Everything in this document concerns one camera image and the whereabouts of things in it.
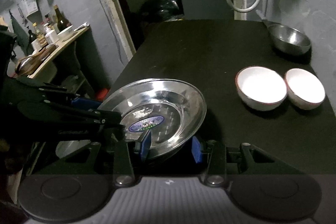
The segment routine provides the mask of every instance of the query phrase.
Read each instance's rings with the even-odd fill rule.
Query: stainless steel bowl
[[[282,52],[298,56],[305,54],[311,47],[309,38],[297,29],[275,24],[268,26],[274,46]]]
[[[99,107],[121,113],[125,138],[136,140],[151,129],[148,159],[178,148],[201,126],[206,103],[202,93],[189,83],[172,79],[145,79],[114,92]]]

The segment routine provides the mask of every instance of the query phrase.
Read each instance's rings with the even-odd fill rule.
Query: metal bolt
[[[213,184],[213,185],[217,185],[217,184],[221,184],[224,182],[224,178],[222,176],[219,175],[212,175],[208,177],[208,182]]]
[[[118,176],[115,181],[120,185],[127,185],[130,184],[133,181],[133,179],[128,175],[121,175]]]

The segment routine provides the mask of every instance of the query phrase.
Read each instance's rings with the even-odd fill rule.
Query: tabletop
[[[90,27],[82,28],[82,29],[74,32],[73,36],[70,37],[69,39],[67,39],[65,41],[56,42],[56,45],[58,45],[58,47],[48,56],[48,58],[46,60],[44,60],[44,62],[35,70],[35,72],[33,74],[29,75],[28,77],[29,78],[36,78],[41,73],[43,68],[49,62],[54,60],[67,46],[69,46],[73,41],[76,40],[77,37],[79,37],[80,35],[85,33],[88,29],[90,29]]]
[[[336,118],[328,99],[311,111],[294,107],[287,98],[275,110],[259,112],[244,105],[236,92],[235,76],[244,67],[265,66],[281,76],[295,67],[314,73],[308,62],[274,51],[261,22],[164,22],[149,34],[109,94],[146,78],[189,82],[206,99],[199,130],[204,139],[232,147],[249,142],[303,172],[336,174]]]

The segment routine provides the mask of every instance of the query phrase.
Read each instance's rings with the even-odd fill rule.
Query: red rim
[[[248,69],[248,68],[253,68],[253,67],[265,68],[265,69],[269,69],[269,70],[271,70],[271,71],[274,71],[274,72],[275,72],[277,75],[279,75],[280,78],[285,82],[285,85],[286,85],[286,87],[287,87],[286,81],[285,81],[285,80],[281,77],[281,75],[278,74],[275,70],[272,70],[272,69],[267,68],[267,67],[264,67],[264,66],[249,66],[249,67],[246,67],[246,68],[241,69],[241,70],[236,74],[236,78],[235,78],[236,88],[238,88],[238,89],[239,89],[239,90],[240,90],[240,91],[241,91],[247,98],[249,98],[249,99],[251,99],[251,100],[254,100],[254,99],[248,97],[248,96],[241,90],[241,88],[238,86],[238,81],[237,81],[237,79],[238,79],[239,74],[240,74],[243,70]],[[254,101],[255,101],[255,102],[258,102],[258,103],[260,103],[260,104],[264,104],[264,105],[275,105],[275,104],[278,104],[278,103],[282,102],[286,97],[287,97],[287,90],[286,90],[286,96],[285,96],[283,99],[281,99],[280,101],[277,101],[277,102],[275,102],[275,103],[263,103],[263,102],[260,102],[260,101],[257,101],[257,100],[254,100]]]
[[[305,101],[306,103],[309,103],[309,104],[312,104],[312,105],[319,105],[320,103],[322,103],[322,102],[324,101],[324,99],[326,98],[326,91],[325,91],[324,87],[323,87],[323,90],[324,90],[324,97],[323,97],[323,100],[322,100],[321,102],[319,102],[319,103],[312,103],[312,102],[306,101],[305,99],[302,99],[300,96],[298,96],[298,95],[297,95],[297,94],[296,94],[296,93],[289,87],[288,82],[287,82],[287,73],[288,73],[290,70],[292,70],[292,69],[287,70],[286,73],[285,73],[285,84],[286,84],[287,88],[290,89],[290,91],[293,92],[295,96],[299,97],[301,100]]]

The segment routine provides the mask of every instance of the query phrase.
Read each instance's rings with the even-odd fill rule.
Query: white bowl
[[[252,66],[236,75],[240,98],[251,108],[268,111],[278,107],[287,96],[286,83],[274,70]]]
[[[65,41],[65,40],[70,39],[73,36],[73,34],[74,34],[74,28],[71,25],[68,28],[64,29],[63,31],[59,32],[58,33],[58,38],[61,41]]]
[[[290,101],[304,110],[318,107],[326,97],[320,80],[304,69],[290,69],[285,74]]]

